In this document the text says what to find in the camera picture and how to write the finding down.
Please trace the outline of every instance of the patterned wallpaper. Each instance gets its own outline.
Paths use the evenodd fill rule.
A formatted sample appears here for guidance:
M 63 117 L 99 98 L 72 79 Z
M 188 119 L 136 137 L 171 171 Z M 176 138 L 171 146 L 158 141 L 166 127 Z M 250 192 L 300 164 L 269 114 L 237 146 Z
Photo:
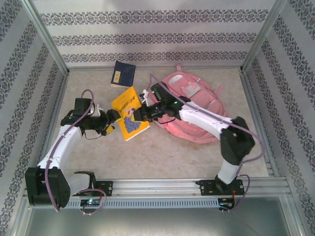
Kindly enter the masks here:
M 243 64 L 275 0 L 33 0 L 67 65 Z
M 311 1 L 288 1 L 247 71 L 306 235 L 315 235 L 314 16 Z
M 42 152 L 63 74 L 18 0 L 0 3 L 0 236 L 10 235 L 24 173 Z

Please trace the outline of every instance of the blue book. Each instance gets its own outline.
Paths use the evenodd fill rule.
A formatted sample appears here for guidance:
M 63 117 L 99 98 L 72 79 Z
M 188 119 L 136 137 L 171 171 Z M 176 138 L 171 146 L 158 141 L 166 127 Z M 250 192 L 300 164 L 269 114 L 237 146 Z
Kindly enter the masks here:
M 130 65 L 116 61 L 114 73 L 111 81 L 113 88 L 129 88 L 133 85 L 135 65 Z

